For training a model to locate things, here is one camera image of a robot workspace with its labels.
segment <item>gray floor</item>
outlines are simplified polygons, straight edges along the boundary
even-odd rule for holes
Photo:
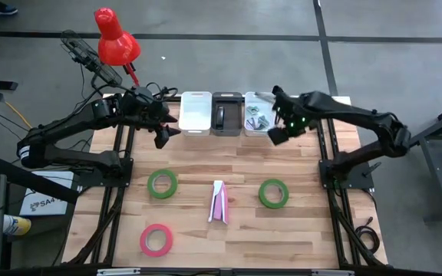
[[[311,0],[13,0],[14,18],[0,18],[9,31],[97,31],[92,12],[115,8],[132,33],[317,35]],[[442,0],[321,0],[328,35],[442,37]],[[58,39],[0,38],[0,79],[20,83],[5,95],[34,125],[69,113],[81,99],[80,68]],[[97,40],[89,40],[92,47]],[[291,94],[328,92],[318,42],[142,40],[134,63],[143,82],[182,90],[269,90],[279,84]],[[393,111],[417,133],[442,112],[442,44],[331,43],[339,95],[356,106]],[[85,93],[91,74],[85,71]],[[4,105],[0,112],[18,118]],[[365,130],[361,142],[375,139]],[[70,146],[84,133],[63,142]],[[0,128],[0,157],[15,159],[16,138]],[[397,268],[442,272],[442,223],[423,216],[442,210],[439,188],[420,150],[400,159],[380,159],[373,173],[378,215],[388,260]],[[18,265],[49,265],[63,231],[16,246]],[[32,256],[24,261],[22,256]]]

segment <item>wooden tabletop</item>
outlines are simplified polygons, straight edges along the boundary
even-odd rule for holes
[[[347,97],[339,100],[349,101]],[[179,104],[170,104],[170,110],[178,117]],[[360,146],[355,126],[335,121],[335,129],[340,150]],[[113,128],[96,131],[91,152],[112,150],[115,134]],[[318,176],[321,157],[316,130],[277,147],[269,138],[247,137],[243,133],[238,137],[180,134],[163,149],[155,148],[153,138],[154,134],[143,130],[134,137],[133,178],[124,196],[114,266],[338,267],[327,195]],[[155,199],[147,191],[147,179],[158,169],[173,171],[179,181],[176,193],[168,199]],[[282,209],[267,209],[258,199],[262,182],[273,178],[289,188],[289,200]],[[207,222],[214,180],[226,184],[228,225]],[[102,188],[92,188],[79,198],[63,261],[72,259],[96,229],[103,193]],[[373,217],[371,227],[381,238],[369,195],[360,190],[349,190],[348,194],[354,224],[363,225]],[[170,253],[160,258],[146,256],[139,246],[140,234],[154,223],[167,226],[173,233]],[[346,257],[351,260],[348,237],[342,238]],[[101,257],[107,240],[108,231]],[[387,262],[383,243],[376,256]]]

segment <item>white box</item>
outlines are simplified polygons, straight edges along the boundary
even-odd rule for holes
[[[187,136],[208,136],[211,131],[213,95],[206,91],[186,91],[180,101],[178,126]]]
[[[267,136],[267,130],[274,127],[275,111],[272,111],[272,105],[272,103],[258,98],[255,95],[255,92],[247,92],[245,94],[245,116],[243,119],[243,129],[245,130],[245,135]],[[252,130],[250,125],[248,125],[246,122],[248,118],[253,117],[253,115],[247,110],[247,107],[258,107],[259,113],[263,114],[270,123],[269,127],[266,127],[264,130]]]

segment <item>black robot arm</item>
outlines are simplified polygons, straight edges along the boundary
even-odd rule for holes
[[[90,166],[100,170],[104,177],[120,176],[122,162],[117,152],[82,153],[59,149],[56,142],[85,130],[124,125],[156,132],[154,142],[161,149],[170,136],[180,132],[166,125],[176,122],[169,112],[165,101],[156,99],[147,88],[138,87],[124,95],[115,94],[91,101],[64,119],[32,128],[18,142],[17,155],[21,164],[31,169],[53,164]]]
[[[338,153],[331,162],[329,173],[344,179],[350,170],[361,163],[380,156],[399,157],[408,152],[411,133],[407,126],[392,113],[378,113],[339,103],[331,96],[314,91],[290,97],[281,87],[272,90],[275,102],[272,109],[276,112],[276,127],[268,131],[275,145],[305,133],[305,128],[316,126],[321,119],[336,119],[352,125],[372,130],[378,136],[375,143],[363,146],[353,152]]]

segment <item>red lamp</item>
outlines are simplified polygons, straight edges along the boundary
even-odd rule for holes
[[[139,57],[141,48],[132,35],[122,31],[115,11],[111,8],[100,8],[95,12],[95,21],[100,29],[98,56],[110,66],[125,66],[136,86],[139,80],[134,74],[132,62]]]

